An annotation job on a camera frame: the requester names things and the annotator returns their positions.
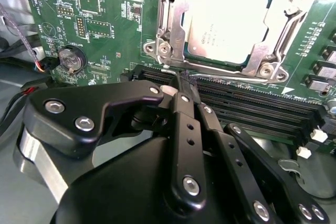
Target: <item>red wire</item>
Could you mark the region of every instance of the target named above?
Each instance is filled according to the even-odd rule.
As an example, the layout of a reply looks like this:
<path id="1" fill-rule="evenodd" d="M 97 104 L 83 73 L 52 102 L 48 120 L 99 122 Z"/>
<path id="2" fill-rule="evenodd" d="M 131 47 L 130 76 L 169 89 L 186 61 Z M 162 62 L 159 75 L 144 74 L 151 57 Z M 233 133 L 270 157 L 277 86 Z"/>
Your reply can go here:
<path id="1" fill-rule="evenodd" d="M 30 94 L 33 93 L 35 91 L 36 88 L 34 87 L 30 87 L 27 90 L 23 91 L 23 94 Z"/>

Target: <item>green circuit board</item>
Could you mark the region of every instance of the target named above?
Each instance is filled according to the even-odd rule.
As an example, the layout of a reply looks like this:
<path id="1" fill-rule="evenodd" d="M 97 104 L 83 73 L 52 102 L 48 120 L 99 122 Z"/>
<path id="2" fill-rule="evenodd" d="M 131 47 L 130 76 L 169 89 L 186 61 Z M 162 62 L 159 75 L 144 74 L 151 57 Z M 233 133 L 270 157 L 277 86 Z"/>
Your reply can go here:
<path id="1" fill-rule="evenodd" d="M 156 33 L 158 0 L 29 0 L 39 27 L 46 56 L 57 57 L 65 45 L 80 48 L 88 59 L 78 74 L 61 66 L 52 71 L 59 82 L 74 85 L 120 81 L 120 74 L 137 64 L 161 68 L 142 49 Z M 316 1 L 301 26 L 282 66 L 289 72 L 280 84 L 233 83 L 247 89 L 284 95 L 302 101 L 323 103 L 335 96 L 309 90 L 305 84 L 314 64 L 323 60 L 321 52 L 333 45 L 330 35 L 336 29 L 336 0 Z"/>

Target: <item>white slot latch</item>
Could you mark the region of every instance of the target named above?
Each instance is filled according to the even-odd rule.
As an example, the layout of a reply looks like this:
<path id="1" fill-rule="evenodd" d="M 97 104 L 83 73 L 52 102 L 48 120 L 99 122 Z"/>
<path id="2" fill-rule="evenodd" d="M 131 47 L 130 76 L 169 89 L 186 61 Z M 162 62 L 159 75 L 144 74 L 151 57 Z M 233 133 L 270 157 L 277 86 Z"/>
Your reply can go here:
<path id="1" fill-rule="evenodd" d="M 306 147 L 299 147 L 296 150 L 296 154 L 300 157 L 308 159 L 311 156 L 311 151 L 309 149 L 307 149 Z"/>
<path id="2" fill-rule="evenodd" d="M 326 132 L 320 129 L 314 129 L 312 133 L 310 133 L 311 139 L 318 141 L 320 143 L 324 143 L 328 139 L 328 135 Z"/>

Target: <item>silver metal plate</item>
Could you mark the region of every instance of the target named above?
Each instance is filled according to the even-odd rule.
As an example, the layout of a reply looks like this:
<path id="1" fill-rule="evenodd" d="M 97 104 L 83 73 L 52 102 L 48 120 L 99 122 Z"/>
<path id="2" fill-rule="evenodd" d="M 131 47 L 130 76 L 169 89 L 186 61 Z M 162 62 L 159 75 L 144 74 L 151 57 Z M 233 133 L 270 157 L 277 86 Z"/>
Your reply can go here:
<path id="1" fill-rule="evenodd" d="M 268 0 L 196 0 L 188 51 L 219 61 L 243 63 L 267 31 Z"/>

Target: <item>cpu socket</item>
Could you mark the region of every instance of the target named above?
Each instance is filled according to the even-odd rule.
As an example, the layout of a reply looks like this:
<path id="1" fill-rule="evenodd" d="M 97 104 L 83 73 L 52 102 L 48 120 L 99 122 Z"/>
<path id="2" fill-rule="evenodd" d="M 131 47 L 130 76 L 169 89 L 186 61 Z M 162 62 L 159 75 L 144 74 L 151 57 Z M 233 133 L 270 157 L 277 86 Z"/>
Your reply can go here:
<path id="1" fill-rule="evenodd" d="M 283 68 L 316 0 L 159 0 L 156 38 L 143 51 L 195 76 L 284 82 Z"/>

